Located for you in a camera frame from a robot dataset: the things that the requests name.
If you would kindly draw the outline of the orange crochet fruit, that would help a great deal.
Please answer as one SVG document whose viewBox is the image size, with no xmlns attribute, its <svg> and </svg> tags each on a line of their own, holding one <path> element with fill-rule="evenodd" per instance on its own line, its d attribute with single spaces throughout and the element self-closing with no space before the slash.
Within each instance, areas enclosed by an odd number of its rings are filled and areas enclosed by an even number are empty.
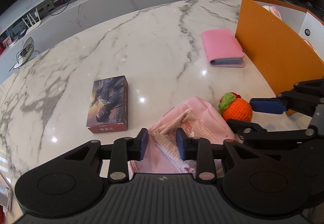
<svg viewBox="0 0 324 224">
<path fill-rule="evenodd" d="M 218 104 L 218 113 L 225 121 L 233 119 L 251 122 L 253 116 L 251 105 L 233 92 L 227 92 L 222 96 Z"/>
</svg>

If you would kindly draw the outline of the pink fabric pouch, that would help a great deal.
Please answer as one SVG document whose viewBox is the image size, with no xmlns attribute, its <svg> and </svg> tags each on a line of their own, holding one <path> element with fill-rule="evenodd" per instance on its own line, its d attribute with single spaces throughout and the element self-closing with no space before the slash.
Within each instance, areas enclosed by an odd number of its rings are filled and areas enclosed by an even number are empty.
<svg viewBox="0 0 324 224">
<path fill-rule="evenodd" d="M 141 161 L 129 162 L 130 175 L 195 175 L 198 138 L 205 138 L 212 144 L 223 144 L 226 139 L 238 140 L 210 103 L 191 97 L 148 129 L 144 157 Z"/>
</svg>

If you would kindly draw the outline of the illustrated card box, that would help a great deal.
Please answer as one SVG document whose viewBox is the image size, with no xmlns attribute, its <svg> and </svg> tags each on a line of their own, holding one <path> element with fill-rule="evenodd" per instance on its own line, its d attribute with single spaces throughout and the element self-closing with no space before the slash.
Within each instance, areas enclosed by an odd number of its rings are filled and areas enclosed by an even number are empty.
<svg viewBox="0 0 324 224">
<path fill-rule="evenodd" d="M 128 82 L 116 76 L 93 83 L 86 126 L 94 134 L 128 130 Z"/>
</svg>

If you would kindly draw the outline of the pink card wallet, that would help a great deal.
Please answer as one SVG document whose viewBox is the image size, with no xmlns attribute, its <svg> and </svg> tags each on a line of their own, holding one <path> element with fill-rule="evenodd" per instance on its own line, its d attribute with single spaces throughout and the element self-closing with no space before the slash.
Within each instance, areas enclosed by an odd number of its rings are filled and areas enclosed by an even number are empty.
<svg viewBox="0 0 324 224">
<path fill-rule="evenodd" d="M 245 53 L 230 29 L 214 29 L 201 33 L 211 66 L 242 68 Z"/>
</svg>

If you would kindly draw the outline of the crochet white pink bunny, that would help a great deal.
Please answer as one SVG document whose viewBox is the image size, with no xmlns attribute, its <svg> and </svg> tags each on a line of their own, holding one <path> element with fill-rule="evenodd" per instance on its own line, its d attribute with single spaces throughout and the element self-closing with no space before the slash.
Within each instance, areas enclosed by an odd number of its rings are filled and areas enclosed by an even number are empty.
<svg viewBox="0 0 324 224">
<path fill-rule="evenodd" d="M 263 5 L 262 7 L 267 11 L 269 11 L 270 13 L 272 13 L 277 18 L 279 18 L 280 20 L 282 19 L 280 12 L 277 10 L 275 6 Z"/>
</svg>

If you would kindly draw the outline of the orange cardboard box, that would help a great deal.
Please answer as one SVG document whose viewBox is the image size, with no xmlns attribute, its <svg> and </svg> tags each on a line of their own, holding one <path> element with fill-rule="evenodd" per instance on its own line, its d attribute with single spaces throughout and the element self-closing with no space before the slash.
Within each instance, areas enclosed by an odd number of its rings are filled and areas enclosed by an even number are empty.
<svg viewBox="0 0 324 224">
<path fill-rule="evenodd" d="M 263 5 L 275 6 L 282 19 Z M 323 21 L 306 8 L 242 0 L 236 39 L 276 94 L 297 82 L 323 78 Z"/>
</svg>

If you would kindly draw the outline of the small desk fan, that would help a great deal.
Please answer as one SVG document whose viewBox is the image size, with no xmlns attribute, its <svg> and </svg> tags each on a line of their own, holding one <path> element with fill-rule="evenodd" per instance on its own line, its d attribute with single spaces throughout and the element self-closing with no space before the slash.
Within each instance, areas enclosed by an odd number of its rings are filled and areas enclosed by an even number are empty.
<svg viewBox="0 0 324 224">
<path fill-rule="evenodd" d="M 16 54 L 16 63 L 9 71 L 19 69 L 25 65 L 29 60 L 41 54 L 40 51 L 35 49 L 35 42 L 32 37 L 29 37 L 24 43 L 22 49 Z"/>
</svg>

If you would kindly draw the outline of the white wifi router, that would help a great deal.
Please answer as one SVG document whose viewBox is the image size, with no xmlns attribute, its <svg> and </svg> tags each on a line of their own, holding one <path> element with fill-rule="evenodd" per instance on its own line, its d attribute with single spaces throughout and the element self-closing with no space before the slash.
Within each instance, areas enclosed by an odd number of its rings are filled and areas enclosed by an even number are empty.
<svg viewBox="0 0 324 224">
<path fill-rule="evenodd" d="M 25 17 L 22 18 L 22 21 L 24 22 L 24 24 L 27 27 L 27 29 L 25 31 L 26 35 L 28 33 L 30 33 L 31 31 L 33 31 L 34 29 L 36 29 L 37 27 L 39 27 L 42 22 L 37 8 L 28 12 L 25 15 Z"/>
</svg>

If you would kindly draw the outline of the white marble tv console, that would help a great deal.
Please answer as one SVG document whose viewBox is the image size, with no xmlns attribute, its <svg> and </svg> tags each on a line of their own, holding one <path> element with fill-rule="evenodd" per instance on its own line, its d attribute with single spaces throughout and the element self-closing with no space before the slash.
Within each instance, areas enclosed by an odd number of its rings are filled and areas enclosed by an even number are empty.
<svg viewBox="0 0 324 224">
<path fill-rule="evenodd" d="M 16 54 L 28 38 L 35 49 L 44 52 L 83 30 L 118 16 L 156 5 L 183 0 L 77 0 L 42 20 L 41 25 L 11 45 L 1 55 L 1 81 L 14 73 Z"/>
</svg>

